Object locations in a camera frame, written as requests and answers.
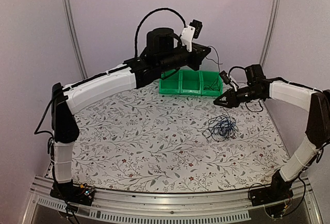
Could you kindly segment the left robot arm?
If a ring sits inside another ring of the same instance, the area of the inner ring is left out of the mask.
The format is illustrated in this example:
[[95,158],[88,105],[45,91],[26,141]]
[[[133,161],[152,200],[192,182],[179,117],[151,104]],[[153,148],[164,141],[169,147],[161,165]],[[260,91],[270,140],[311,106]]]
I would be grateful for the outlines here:
[[[138,35],[143,23],[156,12],[168,11],[180,18],[183,29],[177,35],[172,28],[160,27],[146,35],[146,46],[138,52]],[[139,89],[158,80],[168,71],[178,71],[187,66],[198,71],[211,49],[193,42],[202,30],[203,23],[193,20],[186,23],[176,10],[157,8],[149,12],[139,23],[134,35],[134,56],[118,66],[77,83],[52,87],[52,97],[45,113],[51,113],[51,130],[48,150],[53,166],[54,188],[65,200],[90,189],[74,186],[71,165],[73,146],[79,136],[74,115],[85,107],[123,91]]]

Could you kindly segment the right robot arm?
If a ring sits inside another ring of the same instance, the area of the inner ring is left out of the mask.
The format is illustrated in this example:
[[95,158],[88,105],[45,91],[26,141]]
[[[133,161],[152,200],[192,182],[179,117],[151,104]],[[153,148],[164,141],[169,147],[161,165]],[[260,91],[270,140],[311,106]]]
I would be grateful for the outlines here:
[[282,77],[267,78],[261,65],[253,64],[244,69],[247,86],[240,88],[226,71],[220,73],[225,84],[230,85],[214,104],[236,108],[252,100],[274,99],[294,105],[308,112],[305,135],[301,145],[289,161],[272,176],[270,186],[249,192],[253,204],[284,200],[293,196],[292,183],[313,162],[318,163],[329,144],[329,90],[318,90],[294,83]]

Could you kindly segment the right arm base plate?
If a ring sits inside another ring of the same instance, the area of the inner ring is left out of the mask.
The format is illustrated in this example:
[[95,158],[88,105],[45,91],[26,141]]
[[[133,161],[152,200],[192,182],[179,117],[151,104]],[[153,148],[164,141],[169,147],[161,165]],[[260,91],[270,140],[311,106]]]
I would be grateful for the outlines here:
[[259,206],[293,197],[292,183],[286,182],[282,186],[265,186],[248,190],[248,198],[252,206]]

